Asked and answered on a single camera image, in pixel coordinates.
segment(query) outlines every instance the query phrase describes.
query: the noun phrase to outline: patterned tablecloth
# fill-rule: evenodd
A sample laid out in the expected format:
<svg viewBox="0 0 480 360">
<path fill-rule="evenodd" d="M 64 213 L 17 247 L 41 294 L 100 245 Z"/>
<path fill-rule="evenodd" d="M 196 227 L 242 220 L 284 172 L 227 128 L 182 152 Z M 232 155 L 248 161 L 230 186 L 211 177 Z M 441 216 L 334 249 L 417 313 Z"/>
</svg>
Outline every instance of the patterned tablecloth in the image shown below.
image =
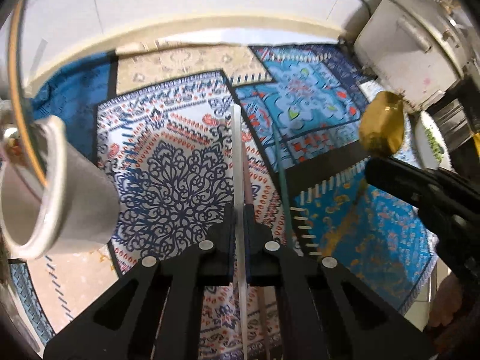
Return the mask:
<svg viewBox="0 0 480 360">
<path fill-rule="evenodd" d="M 306 183 L 304 192 L 290 199 L 304 210 L 320 250 L 338 257 L 399 310 L 405 308 L 434 263 L 427 233 L 411 207 L 369 189 L 364 202 L 355 205 L 356 227 L 344 231 L 340 226 L 362 170 L 361 163 L 358 172 L 352 170 L 357 168 L 353 157 L 349 163 L 348 156 L 340 161 L 335 153 L 358 143 L 359 118 L 368 104 L 359 88 L 367 78 L 340 50 L 321 44 L 177 48 L 159 42 L 154 48 L 148 54 L 111 52 L 69 64 L 33 99 L 35 117 L 55 114 L 65 121 L 69 141 L 110 177 L 121 203 L 108 247 L 10 264 L 18 295 L 42 343 L 138 259 L 178 255 L 222 220 L 232 198 L 233 103 L 244 110 L 242 140 L 256 220 L 285 242 L 278 165 L 287 168 L 291 185 L 302 164 L 321 168 L 328 155 L 338 182 L 325 180 L 323 189 L 321 182 Z M 273 126 L 282 135 L 281 158 Z M 408 145 L 401 156 L 412 163 Z M 348 166 L 340 166 L 345 161 Z M 369 273 L 372 264 L 375 269 Z M 272 288 L 265 297 L 267 332 L 260 324 L 256 289 L 249 288 L 249 356 L 266 358 L 263 337 L 268 335 L 272 358 L 279 359 Z M 236 283 L 208 287 L 199 357 L 240 359 L 241 339 Z"/>
</svg>

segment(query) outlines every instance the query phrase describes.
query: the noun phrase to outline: dark blue fabric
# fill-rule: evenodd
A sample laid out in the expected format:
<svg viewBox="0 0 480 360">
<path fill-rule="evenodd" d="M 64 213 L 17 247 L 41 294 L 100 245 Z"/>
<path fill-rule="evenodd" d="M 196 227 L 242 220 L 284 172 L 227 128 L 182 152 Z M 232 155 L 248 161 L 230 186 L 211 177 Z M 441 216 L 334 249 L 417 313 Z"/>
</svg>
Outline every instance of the dark blue fabric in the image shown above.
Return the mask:
<svg viewBox="0 0 480 360">
<path fill-rule="evenodd" d="M 99 53 L 59 69 L 32 99 L 34 119 L 56 115 L 67 139 L 90 161 L 97 157 L 95 106 L 107 99 L 111 57 Z"/>
</svg>

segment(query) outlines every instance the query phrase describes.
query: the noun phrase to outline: spoon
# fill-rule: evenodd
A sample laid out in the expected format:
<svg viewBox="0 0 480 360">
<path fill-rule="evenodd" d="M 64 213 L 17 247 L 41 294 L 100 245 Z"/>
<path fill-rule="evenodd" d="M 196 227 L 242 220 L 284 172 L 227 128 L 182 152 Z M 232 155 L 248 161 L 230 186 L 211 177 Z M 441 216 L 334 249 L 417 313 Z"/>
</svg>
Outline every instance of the spoon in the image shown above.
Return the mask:
<svg viewBox="0 0 480 360">
<path fill-rule="evenodd" d="M 404 131 L 402 98 L 379 92 L 361 117 L 360 143 L 370 155 L 389 157 L 402 147 Z"/>
</svg>

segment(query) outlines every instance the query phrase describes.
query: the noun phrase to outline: beige fabric patch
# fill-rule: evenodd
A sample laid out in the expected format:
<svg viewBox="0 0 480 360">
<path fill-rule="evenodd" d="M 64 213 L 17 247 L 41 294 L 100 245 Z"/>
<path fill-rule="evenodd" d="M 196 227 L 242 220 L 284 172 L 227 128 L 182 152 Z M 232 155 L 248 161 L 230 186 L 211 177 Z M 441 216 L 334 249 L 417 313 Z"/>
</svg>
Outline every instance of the beige fabric patch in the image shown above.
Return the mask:
<svg viewBox="0 0 480 360">
<path fill-rule="evenodd" d="M 117 95 L 173 78 L 217 70 L 223 70 L 233 86 L 272 80 L 248 47 L 183 47 L 119 57 Z"/>
</svg>

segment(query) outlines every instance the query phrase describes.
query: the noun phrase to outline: golden spoon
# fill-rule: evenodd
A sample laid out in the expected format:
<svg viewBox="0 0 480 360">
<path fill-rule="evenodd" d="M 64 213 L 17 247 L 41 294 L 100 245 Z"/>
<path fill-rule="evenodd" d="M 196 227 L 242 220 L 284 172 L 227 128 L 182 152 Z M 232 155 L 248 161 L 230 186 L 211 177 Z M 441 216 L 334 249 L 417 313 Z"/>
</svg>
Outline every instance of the golden spoon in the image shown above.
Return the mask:
<svg viewBox="0 0 480 360">
<path fill-rule="evenodd" d="M 402 98 L 382 91 L 361 117 L 358 136 L 369 154 L 389 157 L 402 147 L 404 130 Z"/>
</svg>

